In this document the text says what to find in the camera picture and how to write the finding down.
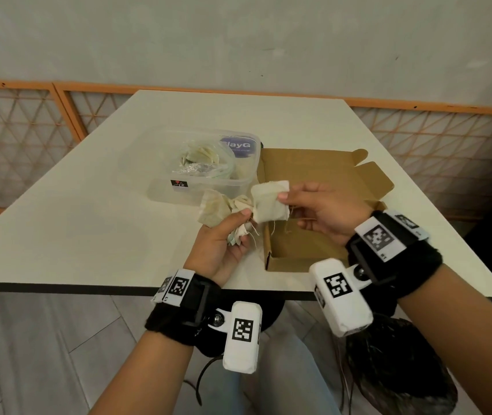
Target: clear plastic container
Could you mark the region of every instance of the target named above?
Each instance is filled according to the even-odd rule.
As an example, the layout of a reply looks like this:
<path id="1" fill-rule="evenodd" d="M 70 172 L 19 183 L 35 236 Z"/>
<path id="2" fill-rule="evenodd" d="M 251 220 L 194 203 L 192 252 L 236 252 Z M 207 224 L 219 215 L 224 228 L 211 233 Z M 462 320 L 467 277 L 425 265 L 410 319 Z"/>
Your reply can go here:
<path id="1" fill-rule="evenodd" d="M 196 146 L 213 146 L 229 171 L 217 177 L 187 173 L 183 156 Z M 119 158 L 117 184 L 154 201 L 198 205 L 205 189 L 234 198 L 247 194 L 256 178 L 261 143 L 253 134 L 180 127 L 154 127 L 143 132 Z"/>

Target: black wrist strap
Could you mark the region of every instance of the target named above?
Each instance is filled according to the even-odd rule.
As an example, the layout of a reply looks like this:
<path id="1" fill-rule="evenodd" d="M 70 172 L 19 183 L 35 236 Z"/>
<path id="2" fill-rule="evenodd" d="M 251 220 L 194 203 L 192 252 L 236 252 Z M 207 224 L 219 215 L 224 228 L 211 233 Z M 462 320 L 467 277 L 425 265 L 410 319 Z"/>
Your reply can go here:
<path id="1" fill-rule="evenodd" d="M 182 344 L 194 346 L 196 335 L 215 312 L 220 295 L 220 286 L 206 277 L 194 274 L 180 305 L 156 304 L 144 327 Z"/>
<path id="2" fill-rule="evenodd" d="M 383 261 L 378 252 L 356 234 L 346 244 L 350 265 L 359 263 L 373 284 L 387 284 L 389 288 L 385 290 L 396 299 L 413 293 L 442 265 L 442 255 L 388 214 L 374 211 L 372 217 L 378 220 L 383 230 L 398 239 L 405 249 L 393 258 Z"/>

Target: left hand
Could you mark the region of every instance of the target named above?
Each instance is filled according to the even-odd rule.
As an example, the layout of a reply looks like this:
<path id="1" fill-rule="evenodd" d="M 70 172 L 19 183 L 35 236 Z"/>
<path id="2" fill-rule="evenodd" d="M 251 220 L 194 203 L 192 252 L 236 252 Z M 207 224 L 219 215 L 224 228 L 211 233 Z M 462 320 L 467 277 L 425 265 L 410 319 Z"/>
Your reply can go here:
<path id="1" fill-rule="evenodd" d="M 202 226 L 183 269 L 190 269 L 224 286 L 250 246 L 249 236 L 241 236 L 240 246 L 228 246 L 227 237 L 250 216 L 251 211 L 245 209 L 229 215 L 211 229 Z"/>

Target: clear plastic bag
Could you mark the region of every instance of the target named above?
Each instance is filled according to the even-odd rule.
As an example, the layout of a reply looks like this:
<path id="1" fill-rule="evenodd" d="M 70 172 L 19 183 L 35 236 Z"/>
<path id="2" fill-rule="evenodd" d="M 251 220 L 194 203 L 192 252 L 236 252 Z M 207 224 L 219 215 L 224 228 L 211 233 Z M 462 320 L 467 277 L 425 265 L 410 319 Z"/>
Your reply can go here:
<path id="1" fill-rule="evenodd" d="M 236 159 L 222 142 L 191 141 L 179 155 L 176 173 L 204 178 L 233 179 Z"/>

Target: white tracking device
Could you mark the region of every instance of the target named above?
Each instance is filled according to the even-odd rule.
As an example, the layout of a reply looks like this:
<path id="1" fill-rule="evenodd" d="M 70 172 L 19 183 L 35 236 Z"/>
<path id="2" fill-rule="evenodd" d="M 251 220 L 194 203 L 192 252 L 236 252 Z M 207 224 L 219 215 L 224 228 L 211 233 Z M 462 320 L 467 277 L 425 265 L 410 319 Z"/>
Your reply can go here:
<path id="1" fill-rule="evenodd" d="M 332 333 L 338 337 L 359 332 L 373 322 L 373 312 L 359 292 L 371 281 L 359 281 L 353 274 L 355 266 L 346 269 L 338 259 L 331 258 L 310 267 L 313 292 Z"/>
<path id="2" fill-rule="evenodd" d="M 252 374 L 258 368 L 259 334 L 262 329 L 262 307 L 257 303 L 236 301 L 232 310 L 217 309 L 224 323 L 210 328 L 226 332 L 223 367 L 226 370 Z"/>

